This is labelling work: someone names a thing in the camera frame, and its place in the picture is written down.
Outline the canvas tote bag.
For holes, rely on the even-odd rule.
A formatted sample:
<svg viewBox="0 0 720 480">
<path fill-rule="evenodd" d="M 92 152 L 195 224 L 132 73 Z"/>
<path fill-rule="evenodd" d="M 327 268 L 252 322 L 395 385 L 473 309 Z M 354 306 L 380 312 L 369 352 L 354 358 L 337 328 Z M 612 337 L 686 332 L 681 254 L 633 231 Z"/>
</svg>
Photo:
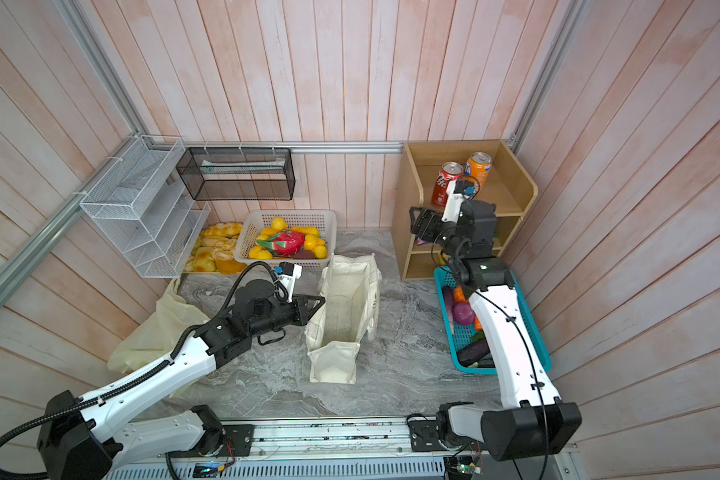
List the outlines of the canvas tote bag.
<svg viewBox="0 0 720 480">
<path fill-rule="evenodd" d="M 373 254 L 335 255 L 321 273 L 325 304 L 305 328 L 313 383 L 354 384 L 363 339 L 375 338 L 381 271 Z"/>
</svg>

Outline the red soda can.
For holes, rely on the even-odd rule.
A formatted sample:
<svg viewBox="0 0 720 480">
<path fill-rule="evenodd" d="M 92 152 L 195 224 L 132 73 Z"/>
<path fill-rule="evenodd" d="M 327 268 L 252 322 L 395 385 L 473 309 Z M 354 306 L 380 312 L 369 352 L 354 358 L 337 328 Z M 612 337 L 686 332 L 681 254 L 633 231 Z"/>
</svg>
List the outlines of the red soda can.
<svg viewBox="0 0 720 480">
<path fill-rule="evenodd" d="M 433 205 L 442 207 L 446 205 L 449 196 L 448 185 L 451 181 L 458 180 L 463 175 L 463 171 L 464 167 L 456 162 L 446 162 L 441 165 L 431 195 Z"/>
</svg>

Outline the purple onion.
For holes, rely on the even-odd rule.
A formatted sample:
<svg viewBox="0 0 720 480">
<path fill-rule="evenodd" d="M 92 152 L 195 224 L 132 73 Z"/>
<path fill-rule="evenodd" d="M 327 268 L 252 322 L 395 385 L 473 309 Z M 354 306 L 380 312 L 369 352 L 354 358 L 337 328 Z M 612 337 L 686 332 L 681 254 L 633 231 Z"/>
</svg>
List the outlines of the purple onion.
<svg viewBox="0 0 720 480">
<path fill-rule="evenodd" d="M 452 307 L 453 321 L 461 326 L 472 325 L 476 314 L 468 302 L 456 302 Z"/>
</svg>

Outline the yellow plastic bag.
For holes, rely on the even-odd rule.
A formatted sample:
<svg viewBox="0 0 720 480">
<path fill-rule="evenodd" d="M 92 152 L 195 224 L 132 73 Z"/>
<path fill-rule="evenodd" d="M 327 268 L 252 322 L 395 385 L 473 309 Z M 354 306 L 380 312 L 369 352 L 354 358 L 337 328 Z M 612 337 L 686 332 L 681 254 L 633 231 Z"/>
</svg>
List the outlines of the yellow plastic bag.
<svg viewBox="0 0 720 480">
<path fill-rule="evenodd" d="M 156 302 L 155 311 L 123 340 L 107 361 L 110 371 L 128 374 L 170 352 L 190 326 L 209 317 L 179 295 L 179 279 L 173 279 Z"/>
</svg>

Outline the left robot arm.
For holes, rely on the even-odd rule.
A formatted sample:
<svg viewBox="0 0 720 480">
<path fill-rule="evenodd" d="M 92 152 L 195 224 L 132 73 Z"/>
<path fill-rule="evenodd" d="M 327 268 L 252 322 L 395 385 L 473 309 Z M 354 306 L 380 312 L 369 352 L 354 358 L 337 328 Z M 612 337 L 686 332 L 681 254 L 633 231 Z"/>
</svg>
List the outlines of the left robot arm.
<svg viewBox="0 0 720 480">
<path fill-rule="evenodd" d="M 81 396 L 65 391 L 52 398 L 43 416 L 0 436 L 0 449 L 33 429 L 44 464 L 35 479 L 102 479 L 111 471 L 159 454 L 218 452 L 225 427 L 206 405 L 158 420 L 138 415 L 179 388 L 264 345 L 280 341 L 288 326 L 304 326 L 325 303 L 322 296 L 295 294 L 281 282 L 252 280 L 234 286 L 207 322 L 182 332 L 167 354 L 126 377 Z M 0 466 L 0 479 L 20 473 Z"/>
</svg>

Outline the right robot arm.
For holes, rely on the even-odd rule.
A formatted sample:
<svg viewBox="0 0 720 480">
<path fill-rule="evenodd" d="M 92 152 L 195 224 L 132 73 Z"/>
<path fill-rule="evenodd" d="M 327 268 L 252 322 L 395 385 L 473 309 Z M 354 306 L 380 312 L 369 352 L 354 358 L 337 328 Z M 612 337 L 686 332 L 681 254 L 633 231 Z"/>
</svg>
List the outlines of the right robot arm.
<svg viewBox="0 0 720 480">
<path fill-rule="evenodd" d="M 582 423 L 573 402 L 562 400 L 543 368 L 521 312 L 512 273 L 493 253 L 494 205 L 466 201 L 445 212 L 413 207 L 410 231 L 437 244 L 451 276 L 480 320 L 501 393 L 501 408 L 456 402 L 437 415 L 448 446 L 476 443 L 495 460 L 559 453 Z"/>
</svg>

